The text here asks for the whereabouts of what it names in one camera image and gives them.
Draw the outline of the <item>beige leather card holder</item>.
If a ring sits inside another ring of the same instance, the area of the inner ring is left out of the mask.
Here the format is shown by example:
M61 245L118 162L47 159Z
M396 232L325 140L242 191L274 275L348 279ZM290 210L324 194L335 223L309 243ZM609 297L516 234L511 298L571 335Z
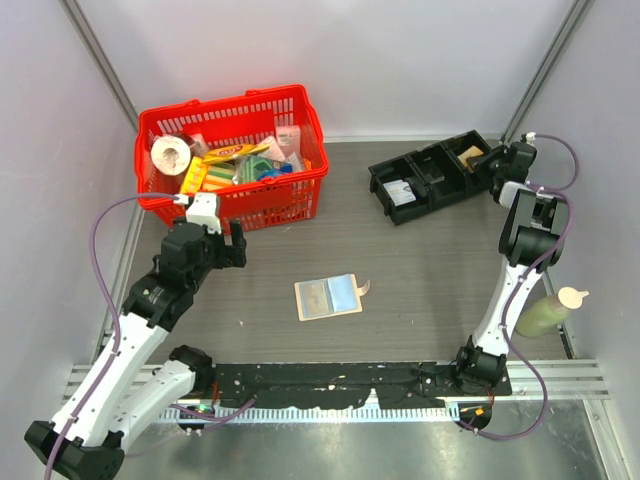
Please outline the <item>beige leather card holder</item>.
M303 310L300 287L306 282L320 280L324 280L326 282L327 296L330 302L330 313L323 316L308 318L305 316L305 312ZM354 274L344 274L328 278L296 282L294 284L294 292L298 319L300 322L306 322L361 313L363 310L362 297L368 293L369 289L370 282L367 281L362 286L359 286Z

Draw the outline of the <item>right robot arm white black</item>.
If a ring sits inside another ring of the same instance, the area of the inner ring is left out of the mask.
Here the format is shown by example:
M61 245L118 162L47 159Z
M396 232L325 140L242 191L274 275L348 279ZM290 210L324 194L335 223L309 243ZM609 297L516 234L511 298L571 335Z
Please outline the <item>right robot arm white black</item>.
M491 390L506 377L509 353L516 351L512 335L531 293L549 267L559 260L572 222L568 185L548 187L528 179L538 135L529 132L519 141L469 159L491 174L489 192L508 209L499 238L502 270L487 311L467 344L461 347L451 371L457 391L465 395Z

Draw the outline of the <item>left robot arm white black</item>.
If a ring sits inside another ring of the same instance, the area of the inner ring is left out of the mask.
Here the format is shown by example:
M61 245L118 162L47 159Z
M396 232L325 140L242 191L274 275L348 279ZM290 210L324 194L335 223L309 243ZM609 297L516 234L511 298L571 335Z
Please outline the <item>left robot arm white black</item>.
M130 288L107 346L78 389L50 421L35 421L24 439L45 473L67 479L112 479L135 439L170 404L206 396L215 366L201 350L175 348L157 375L129 388L150 355L193 305L214 269L246 264L242 224L224 232L178 221L161 242L152 269Z

